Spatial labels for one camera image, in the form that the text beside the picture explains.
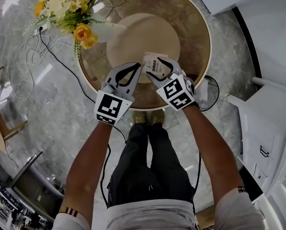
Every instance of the electrical outlet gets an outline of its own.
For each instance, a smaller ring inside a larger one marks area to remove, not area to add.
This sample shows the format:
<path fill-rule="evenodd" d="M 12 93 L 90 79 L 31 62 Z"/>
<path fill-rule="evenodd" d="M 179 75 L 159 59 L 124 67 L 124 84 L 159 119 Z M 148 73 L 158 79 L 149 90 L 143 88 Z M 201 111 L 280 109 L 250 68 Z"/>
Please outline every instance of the electrical outlet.
<path fill-rule="evenodd" d="M 47 30 L 47 24 L 44 24 L 44 25 L 42 25 L 42 26 L 40 26 L 40 27 L 43 28 L 43 29 L 42 29 L 42 33 Z M 39 28 L 40 28 L 40 27 L 38 27 L 37 29 L 34 30 L 34 35 L 39 34 Z"/>

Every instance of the brown shoe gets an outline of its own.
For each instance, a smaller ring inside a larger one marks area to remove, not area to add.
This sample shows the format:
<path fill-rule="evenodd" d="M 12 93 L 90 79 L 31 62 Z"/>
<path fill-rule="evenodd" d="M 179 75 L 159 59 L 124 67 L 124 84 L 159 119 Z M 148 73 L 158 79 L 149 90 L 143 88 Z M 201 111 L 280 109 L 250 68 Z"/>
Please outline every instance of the brown shoe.
<path fill-rule="evenodd" d="M 132 114 L 133 124 L 144 124 L 147 121 L 146 112 L 134 111 Z"/>
<path fill-rule="evenodd" d="M 164 111 L 162 109 L 152 111 L 151 118 L 150 118 L 150 124 L 154 125 L 157 123 L 164 123 Z"/>

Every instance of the person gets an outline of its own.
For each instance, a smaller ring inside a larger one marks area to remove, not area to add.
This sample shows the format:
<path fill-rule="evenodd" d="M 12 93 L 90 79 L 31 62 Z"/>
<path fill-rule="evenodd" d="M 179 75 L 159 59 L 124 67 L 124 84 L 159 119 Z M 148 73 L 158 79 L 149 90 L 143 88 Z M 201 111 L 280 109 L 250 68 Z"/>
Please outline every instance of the person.
<path fill-rule="evenodd" d="M 195 105 L 183 112 L 211 179 L 214 229 L 263 230 L 262 218 L 244 190 L 226 142 Z M 162 128 L 164 112 L 152 112 L 149 122 L 146 113 L 134 112 L 133 122 L 108 185 L 107 229 L 195 229 L 194 189 Z M 91 229 L 94 195 L 111 130 L 112 126 L 99 122 L 75 158 L 54 230 Z M 153 150 L 150 168 L 146 163 L 148 138 Z"/>

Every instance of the forearm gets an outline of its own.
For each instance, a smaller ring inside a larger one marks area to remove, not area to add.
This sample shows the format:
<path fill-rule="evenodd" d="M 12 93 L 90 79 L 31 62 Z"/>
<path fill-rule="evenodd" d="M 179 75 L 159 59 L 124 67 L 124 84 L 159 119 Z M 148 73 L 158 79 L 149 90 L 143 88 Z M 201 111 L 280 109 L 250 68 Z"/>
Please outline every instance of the forearm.
<path fill-rule="evenodd" d="M 105 161 L 112 126 L 99 122 L 68 173 L 61 208 L 71 207 L 92 222 L 94 195 Z"/>
<path fill-rule="evenodd" d="M 209 120 L 194 106 L 184 108 L 193 135 L 211 178 L 214 202 L 228 191 L 243 185 L 235 157 Z"/>

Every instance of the marble floor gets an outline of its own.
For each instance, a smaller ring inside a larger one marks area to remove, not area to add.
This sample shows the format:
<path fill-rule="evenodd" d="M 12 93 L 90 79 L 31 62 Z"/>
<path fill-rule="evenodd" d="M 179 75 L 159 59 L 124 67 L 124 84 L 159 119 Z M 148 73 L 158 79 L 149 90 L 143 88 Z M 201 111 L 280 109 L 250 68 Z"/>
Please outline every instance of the marble floor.
<path fill-rule="evenodd" d="M 23 97 L 29 95 L 32 81 L 25 66 L 25 52 L 21 53 L 20 45 L 26 40 L 22 37 L 23 28 L 33 20 L 35 1 L 0 0 L 0 65 L 8 67 L 12 86 L 17 95 Z M 213 51 L 207 74 L 214 77 L 220 87 L 217 104 L 204 114 L 236 155 L 242 148 L 241 127 L 238 110 L 228 103 L 226 97 L 232 94 L 246 100 L 255 93 L 255 87 L 251 83 L 254 76 L 252 60 L 232 11 L 211 16 L 201 0 L 192 1 L 202 11 L 211 30 Z M 56 29 L 47 31 L 46 34 L 50 36 L 50 45 L 57 40 L 73 44 L 72 36 L 60 34 Z M 27 48 L 34 47 L 35 43 L 36 39 L 29 41 Z M 73 49 L 58 44 L 52 50 L 79 76 L 85 91 L 95 99 L 95 93 L 84 81 L 74 61 Z M 39 62 L 41 57 L 43 54 L 34 55 L 34 63 Z M 6 143 L 7 150 L 20 168 L 33 154 L 43 151 L 43 155 L 36 162 L 37 168 L 45 177 L 55 175 L 64 183 L 72 161 L 97 124 L 93 118 L 94 104 L 82 94 L 77 80 L 51 55 L 46 54 L 39 65 L 33 65 L 29 61 L 27 66 L 35 80 L 34 90 L 28 99 L 15 96 L 10 86 L 8 71 L 0 73 L 0 108 L 5 120 L 10 126 L 24 119 L 28 120 L 27 127 Z M 182 112 L 167 109 L 165 114 L 164 127 L 169 133 L 180 163 L 187 170 L 191 183 L 195 185 L 198 149 L 190 125 Z M 131 112 L 128 111 L 118 123 L 118 128 L 126 136 L 130 122 Z M 106 168 L 104 187 L 108 184 L 124 147 L 123 137 L 115 130 L 112 131 L 109 143 L 112 153 Z M 19 168 L 7 157 L 6 152 L 0 152 L 0 162 L 10 176 L 14 177 L 18 173 Z M 194 203 L 197 211 L 213 204 L 211 183 L 204 164 Z M 99 187 L 94 204 L 93 228 L 104 229 L 106 207 Z"/>

